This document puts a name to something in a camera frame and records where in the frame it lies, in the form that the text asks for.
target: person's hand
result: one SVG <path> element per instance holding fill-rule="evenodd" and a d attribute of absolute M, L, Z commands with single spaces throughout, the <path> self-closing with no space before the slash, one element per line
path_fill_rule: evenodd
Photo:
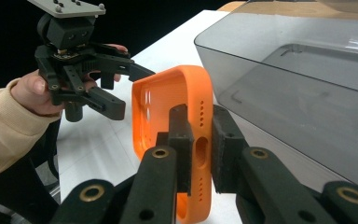
<path fill-rule="evenodd" d="M 127 52 L 127 48 L 121 45 L 110 44 L 118 50 Z M 86 90 L 97 86 L 90 74 L 86 74 L 83 78 Z M 120 81 L 121 75 L 115 74 L 114 81 Z M 64 105 L 53 105 L 48 92 L 48 83 L 45 79 L 38 75 L 38 70 L 20 78 L 16 86 L 10 90 L 13 98 L 29 111 L 39 116 L 54 115 L 60 113 L 64 109 Z"/>

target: beige sleeve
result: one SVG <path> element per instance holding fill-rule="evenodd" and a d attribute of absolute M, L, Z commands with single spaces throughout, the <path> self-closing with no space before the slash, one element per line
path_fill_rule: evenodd
<path fill-rule="evenodd" d="M 17 81 L 0 89 L 0 173 L 27 154 L 48 125 L 60 118 L 39 117 L 17 103 L 10 94 Z"/>

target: orange object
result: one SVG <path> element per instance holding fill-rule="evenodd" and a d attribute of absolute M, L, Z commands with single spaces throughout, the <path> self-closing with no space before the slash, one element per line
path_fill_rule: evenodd
<path fill-rule="evenodd" d="M 158 132 L 167 132 L 169 111 L 187 105 L 187 118 L 194 136 L 191 196 L 178 193 L 176 214 L 182 223 L 205 220 L 211 209 L 211 148 L 213 89 L 206 70 L 180 65 L 132 85 L 133 145 L 141 160 L 154 147 Z"/>

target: white surface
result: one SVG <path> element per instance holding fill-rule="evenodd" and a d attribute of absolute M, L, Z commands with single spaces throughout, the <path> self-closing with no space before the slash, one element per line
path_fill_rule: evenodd
<path fill-rule="evenodd" d="M 133 59 L 155 72 L 179 64 L 201 65 L 194 38 L 225 15 L 226 12 L 202 11 Z M 86 180 L 99 178 L 117 185 L 136 173 L 139 161 L 132 149 L 131 82 L 123 76 L 112 93 L 127 102 L 124 120 L 107 119 L 88 107 L 84 107 L 84 118 L 77 123 L 62 118 L 57 143 L 62 200 Z M 249 122 L 233 117 L 251 146 L 275 152 L 300 182 L 320 190 L 326 181 L 340 179 Z M 213 189 L 211 214 L 203 223 L 241 223 L 235 196 L 217 195 Z"/>

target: gray plastic container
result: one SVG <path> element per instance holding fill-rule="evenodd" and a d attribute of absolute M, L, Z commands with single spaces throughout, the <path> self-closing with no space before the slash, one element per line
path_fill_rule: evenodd
<path fill-rule="evenodd" d="M 358 20 L 250 4 L 195 39 L 218 103 L 358 184 Z"/>

